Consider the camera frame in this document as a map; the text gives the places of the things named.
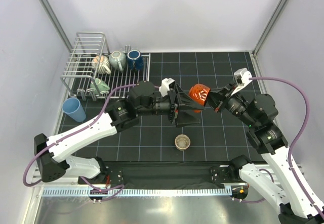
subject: mug handle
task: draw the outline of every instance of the mug handle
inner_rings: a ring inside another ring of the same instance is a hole
[[[120,71],[123,71],[122,63],[120,61],[118,61],[118,67]]]
[[[111,70],[107,65],[103,65],[103,67],[106,69],[107,74],[111,74]]]

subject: light green cup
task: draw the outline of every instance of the light green cup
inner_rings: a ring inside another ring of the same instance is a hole
[[[90,88],[95,90],[95,94],[101,94],[102,92],[108,92],[110,90],[110,87],[107,84],[105,84],[104,81],[102,81],[98,78],[95,79],[95,83],[99,89],[99,92],[96,89],[96,86],[92,82],[90,85]]]

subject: wall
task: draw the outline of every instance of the wall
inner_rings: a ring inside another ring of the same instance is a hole
[[[294,151],[305,177],[324,199],[322,165],[324,150],[324,0],[290,0],[258,54],[262,74],[298,84],[310,99],[308,126]],[[303,99],[293,89],[277,82],[266,83],[276,100],[279,121],[289,141],[297,134],[305,114]]]
[[[38,0],[2,0],[0,17],[0,216],[14,224],[30,192],[22,175],[33,137],[53,133],[67,50]]]
[[[73,42],[102,31],[111,50],[252,50],[279,0],[49,0]]]

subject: dish rack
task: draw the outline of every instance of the dish rack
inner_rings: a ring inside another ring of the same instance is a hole
[[[128,53],[131,46],[125,46],[123,53]],[[78,32],[76,33],[75,42],[71,53],[68,57],[68,62],[61,76],[61,81],[69,91],[70,97],[78,97],[83,100],[92,98],[106,99],[109,92],[101,92],[96,94],[97,88],[95,79],[103,80],[109,87],[110,91],[118,86],[134,84],[141,80],[149,80],[151,54],[142,54],[144,67],[140,71],[130,69],[128,66],[119,72],[111,67],[111,74],[98,74],[97,67],[92,66],[92,60],[96,56],[109,56],[110,50],[104,33],[101,32]],[[91,82],[94,83],[96,90],[90,88]],[[117,90],[111,98],[118,99],[126,96],[129,88]]]

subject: small beige bowl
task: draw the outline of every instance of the small beige bowl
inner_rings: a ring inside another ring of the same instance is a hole
[[[174,140],[176,147],[180,151],[187,150],[190,146],[190,139],[186,135],[178,135],[176,139]]]

